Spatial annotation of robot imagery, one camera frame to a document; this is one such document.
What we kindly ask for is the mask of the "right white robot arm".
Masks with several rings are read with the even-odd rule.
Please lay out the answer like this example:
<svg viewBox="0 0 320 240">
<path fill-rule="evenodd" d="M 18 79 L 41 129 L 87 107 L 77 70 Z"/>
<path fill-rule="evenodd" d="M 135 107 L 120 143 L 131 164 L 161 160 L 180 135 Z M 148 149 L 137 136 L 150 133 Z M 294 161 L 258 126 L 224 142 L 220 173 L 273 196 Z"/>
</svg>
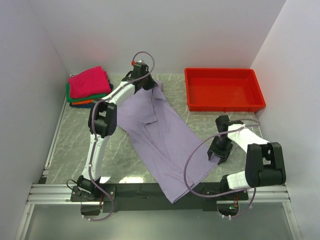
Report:
<svg viewBox="0 0 320 240">
<path fill-rule="evenodd" d="M 230 200 L 238 189 L 279 186 L 287 180 L 282 146 L 278 142 L 269 142 L 248 129 L 244 120 L 230 120 L 220 115 L 215 120 L 219 135 L 207 151 L 208 159 L 218 158 L 218 164 L 225 163 L 230 156 L 233 143 L 245 153 L 243 171 L 224 175 L 220 181 L 219 193 Z"/>
</svg>

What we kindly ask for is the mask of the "lavender t shirt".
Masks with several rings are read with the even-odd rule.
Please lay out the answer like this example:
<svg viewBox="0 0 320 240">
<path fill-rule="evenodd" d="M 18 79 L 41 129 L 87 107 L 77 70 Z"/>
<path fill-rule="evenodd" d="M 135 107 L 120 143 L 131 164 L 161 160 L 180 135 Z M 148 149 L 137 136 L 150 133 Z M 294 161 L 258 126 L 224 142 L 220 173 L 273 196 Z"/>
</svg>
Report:
<svg viewBox="0 0 320 240">
<path fill-rule="evenodd" d="M 218 165 L 208 147 L 174 111 L 161 87 L 140 89 L 117 110 L 117 125 L 173 204 Z"/>
</svg>

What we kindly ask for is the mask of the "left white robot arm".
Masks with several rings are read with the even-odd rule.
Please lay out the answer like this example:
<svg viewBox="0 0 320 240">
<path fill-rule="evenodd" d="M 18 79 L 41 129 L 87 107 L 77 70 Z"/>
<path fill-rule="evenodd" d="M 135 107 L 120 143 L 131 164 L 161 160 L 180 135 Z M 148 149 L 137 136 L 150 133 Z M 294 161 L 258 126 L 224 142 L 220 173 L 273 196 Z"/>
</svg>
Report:
<svg viewBox="0 0 320 240">
<path fill-rule="evenodd" d="M 76 182 L 88 201 L 96 200 L 102 192 L 101 165 L 107 142 L 117 128 L 118 108 L 140 89 L 150 90 L 157 85 L 146 63 L 133 61 L 132 66 L 133 70 L 125 75 L 118 87 L 102 99 L 94 100 L 90 109 L 90 146 L 84 169 Z"/>
</svg>

